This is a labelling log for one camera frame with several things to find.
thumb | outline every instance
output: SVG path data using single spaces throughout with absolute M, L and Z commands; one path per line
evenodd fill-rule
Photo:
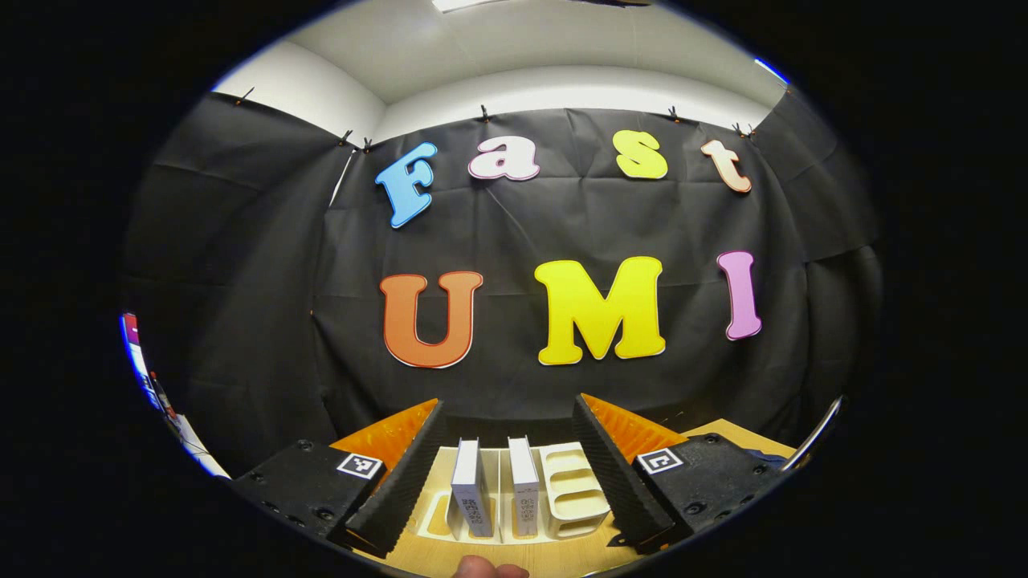
M 528 571 L 513 564 L 504 564 L 497 567 L 498 578 L 529 578 Z
M 461 558 L 453 578 L 495 578 L 497 569 L 482 556 L 466 555 Z

blue letter f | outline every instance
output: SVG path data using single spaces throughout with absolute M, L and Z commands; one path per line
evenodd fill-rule
M 386 187 L 389 201 L 393 204 L 393 218 L 390 219 L 393 228 L 400 228 L 432 204 L 432 195 L 417 192 L 414 184 L 426 187 L 432 184 L 432 167 L 420 159 L 432 156 L 438 150 L 432 143 L 421 143 L 375 177 L 375 183 Z

yellow letter m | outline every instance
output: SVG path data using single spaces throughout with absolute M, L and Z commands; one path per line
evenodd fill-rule
M 550 261 L 536 267 L 536 279 L 546 286 L 550 334 L 539 352 L 543 365 L 567 365 L 582 360 L 575 345 L 575 329 L 589 353 L 603 359 L 618 326 L 624 323 L 614 354 L 621 359 L 649 357 L 664 352 L 657 320 L 657 277 L 663 266 L 653 257 L 629 257 L 618 267 L 604 299 L 578 261 Z

white wall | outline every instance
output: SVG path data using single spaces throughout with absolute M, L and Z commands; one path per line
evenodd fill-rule
M 735 93 L 660 72 L 609 66 L 550 66 L 488 74 L 426 91 L 390 106 L 318 55 L 283 41 L 226 75 L 214 91 L 288 112 L 363 143 L 481 115 L 547 108 L 613 108 L 678 116 L 720 127 L 757 127 L 770 108 Z
M 335 65 L 292 42 L 278 42 L 222 78 L 216 93 L 277 108 L 362 144 L 378 125 L 386 103 Z
M 426 91 L 386 109 L 374 140 L 489 114 L 546 108 L 613 108 L 667 114 L 720 127 L 757 127 L 770 108 L 735 93 L 660 72 L 551 66 L 489 74 Z

orange letter u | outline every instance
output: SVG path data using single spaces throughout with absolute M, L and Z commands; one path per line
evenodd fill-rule
M 449 367 L 471 351 L 474 331 L 474 293 L 482 286 L 482 276 L 474 272 L 453 272 L 439 278 L 448 295 L 446 338 L 431 345 L 417 338 L 417 296 L 428 280 L 419 275 L 394 275 L 378 286 L 386 293 L 386 348 L 402 363 L 414 367 Z

